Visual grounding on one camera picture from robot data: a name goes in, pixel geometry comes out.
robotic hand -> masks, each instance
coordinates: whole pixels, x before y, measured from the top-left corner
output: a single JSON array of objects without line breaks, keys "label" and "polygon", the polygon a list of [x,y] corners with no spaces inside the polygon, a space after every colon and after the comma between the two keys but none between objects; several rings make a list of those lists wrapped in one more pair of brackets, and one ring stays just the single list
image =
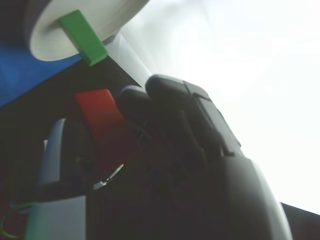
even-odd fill
[{"label": "robotic hand", "polygon": [[[77,176],[75,169],[79,168],[79,161],[72,159],[92,160],[90,137],[78,125],[68,127],[67,120],[58,121],[48,140],[40,182],[55,182],[56,190],[64,188],[66,184],[59,183],[64,179],[62,183],[67,182],[69,188],[55,191],[49,200],[52,191],[46,191],[50,194],[45,201],[32,206],[25,239],[107,236],[114,240],[129,235],[140,239],[291,240],[282,206],[259,168],[242,153],[208,94],[198,86],[161,75],[152,76],[145,89],[128,86],[116,99],[117,108],[136,133],[134,140],[142,157],[117,161],[124,167],[98,190],[88,190],[93,184],[88,184],[86,176],[92,171],[87,174],[86,167],[80,168],[84,169],[79,171],[81,178],[70,177]],[[114,150],[112,157],[123,152],[125,149]],[[74,188],[78,182],[85,184]],[[89,207],[89,202],[98,210]]]}]

green rectangular block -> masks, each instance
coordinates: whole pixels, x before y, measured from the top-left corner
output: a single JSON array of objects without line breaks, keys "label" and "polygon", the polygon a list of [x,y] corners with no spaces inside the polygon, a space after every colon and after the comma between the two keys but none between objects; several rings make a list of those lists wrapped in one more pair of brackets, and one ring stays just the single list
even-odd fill
[{"label": "green rectangular block", "polygon": [[90,66],[108,56],[105,46],[79,10],[62,16],[58,21],[83,60]]}]

white background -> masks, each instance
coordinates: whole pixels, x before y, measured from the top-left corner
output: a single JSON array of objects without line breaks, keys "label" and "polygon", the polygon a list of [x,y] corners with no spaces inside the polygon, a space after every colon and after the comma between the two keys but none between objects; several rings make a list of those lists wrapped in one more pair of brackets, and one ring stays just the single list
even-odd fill
[{"label": "white background", "polygon": [[108,45],[137,82],[203,87],[276,198],[320,214],[320,3],[150,0]]}]

blue surface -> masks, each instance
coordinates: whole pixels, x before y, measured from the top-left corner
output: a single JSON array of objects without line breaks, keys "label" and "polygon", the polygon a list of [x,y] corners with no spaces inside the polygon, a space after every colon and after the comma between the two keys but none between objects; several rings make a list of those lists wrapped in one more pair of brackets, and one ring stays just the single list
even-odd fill
[{"label": "blue surface", "polygon": [[0,43],[0,107],[80,59],[75,55],[59,61],[40,61],[27,49]]}]

green wire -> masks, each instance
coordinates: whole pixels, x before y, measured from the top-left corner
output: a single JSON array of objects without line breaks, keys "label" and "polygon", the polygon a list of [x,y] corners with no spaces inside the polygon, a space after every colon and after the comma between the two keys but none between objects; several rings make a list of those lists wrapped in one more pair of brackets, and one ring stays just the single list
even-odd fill
[{"label": "green wire", "polygon": [[7,217],[9,217],[12,213],[16,212],[17,210],[30,207],[30,206],[32,206],[32,204],[34,204],[34,202],[28,202],[28,203],[24,203],[24,204],[21,204],[21,205],[17,205],[17,206],[15,206],[13,208],[10,208],[3,215],[3,217],[1,218],[1,221],[0,221],[0,232],[1,232],[1,234],[4,235],[7,238],[10,238],[10,239],[18,239],[19,238],[18,236],[6,232],[6,230],[5,230],[5,221],[6,221]]}]

